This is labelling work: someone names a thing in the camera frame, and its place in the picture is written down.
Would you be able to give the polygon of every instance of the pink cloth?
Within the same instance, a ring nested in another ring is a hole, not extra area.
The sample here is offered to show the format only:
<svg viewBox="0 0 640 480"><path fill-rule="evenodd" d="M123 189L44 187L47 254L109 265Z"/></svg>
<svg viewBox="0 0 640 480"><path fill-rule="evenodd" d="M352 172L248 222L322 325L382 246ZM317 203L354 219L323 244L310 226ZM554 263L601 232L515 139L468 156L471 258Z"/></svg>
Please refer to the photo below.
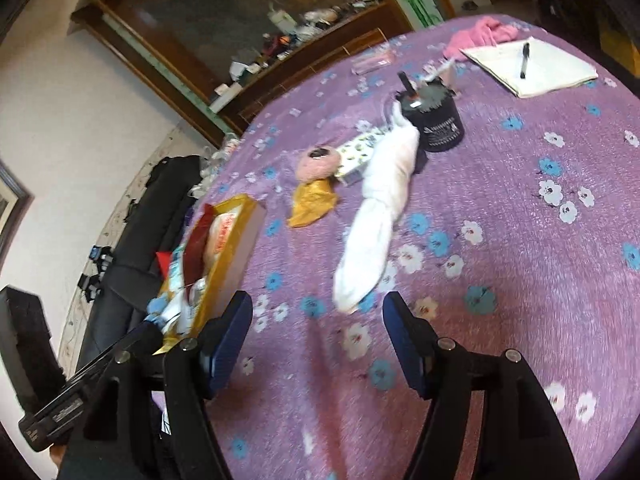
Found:
<svg viewBox="0 0 640 480"><path fill-rule="evenodd" d="M483 16L472 28L457 31L444 49L444 57L458 61L466 59L461 48L497 45L513 41L518 37L518 29L512 25L503 25L491 16Z"/></svg>

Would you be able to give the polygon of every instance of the picture frame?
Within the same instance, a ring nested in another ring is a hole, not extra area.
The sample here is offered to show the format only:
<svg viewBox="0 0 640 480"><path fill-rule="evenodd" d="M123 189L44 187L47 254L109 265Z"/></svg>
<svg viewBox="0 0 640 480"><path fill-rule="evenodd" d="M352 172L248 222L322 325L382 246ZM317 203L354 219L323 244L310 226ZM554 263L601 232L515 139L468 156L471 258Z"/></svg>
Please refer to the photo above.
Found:
<svg viewBox="0 0 640 480"><path fill-rule="evenodd" d="M0 160L0 265L31 195Z"/></svg>

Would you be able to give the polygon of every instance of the notebook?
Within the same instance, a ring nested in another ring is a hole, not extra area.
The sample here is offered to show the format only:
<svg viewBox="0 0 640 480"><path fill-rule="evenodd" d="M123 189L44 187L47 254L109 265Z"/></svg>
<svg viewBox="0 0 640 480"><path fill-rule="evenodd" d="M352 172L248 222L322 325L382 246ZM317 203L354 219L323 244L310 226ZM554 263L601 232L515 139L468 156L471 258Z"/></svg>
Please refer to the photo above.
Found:
<svg viewBox="0 0 640 480"><path fill-rule="evenodd" d="M526 78L521 79L525 43L529 43L529 61ZM536 38L467 48L462 53L521 98L577 86L598 77L594 66Z"/></svg>

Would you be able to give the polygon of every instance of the black cylindrical container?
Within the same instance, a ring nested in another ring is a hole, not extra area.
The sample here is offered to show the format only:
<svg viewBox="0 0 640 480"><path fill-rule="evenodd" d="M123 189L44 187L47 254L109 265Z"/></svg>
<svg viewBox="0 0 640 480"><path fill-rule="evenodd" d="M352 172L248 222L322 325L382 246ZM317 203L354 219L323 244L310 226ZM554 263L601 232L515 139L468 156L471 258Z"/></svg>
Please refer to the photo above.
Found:
<svg viewBox="0 0 640 480"><path fill-rule="evenodd" d="M445 152L465 136L453 92L440 80L414 92L398 94L402 115L420 132L420 148L427 152Z"/></svg>

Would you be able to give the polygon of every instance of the black sofa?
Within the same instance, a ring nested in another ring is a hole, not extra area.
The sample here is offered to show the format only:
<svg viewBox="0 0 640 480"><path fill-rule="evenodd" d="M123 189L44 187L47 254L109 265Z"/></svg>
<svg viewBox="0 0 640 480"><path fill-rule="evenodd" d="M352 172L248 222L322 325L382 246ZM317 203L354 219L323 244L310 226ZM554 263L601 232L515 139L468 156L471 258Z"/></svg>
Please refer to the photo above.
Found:
<svg viewBox="0 0 640 480"><path fill-rule="evenodd" d="M164 158L153 168L146 191L113 248L113 263L102 277L77 370L146 316L146 305L163 281L156 252L171 252L180 242L184 216L194 203L187 193L199 181L197 155Z"/></svg>

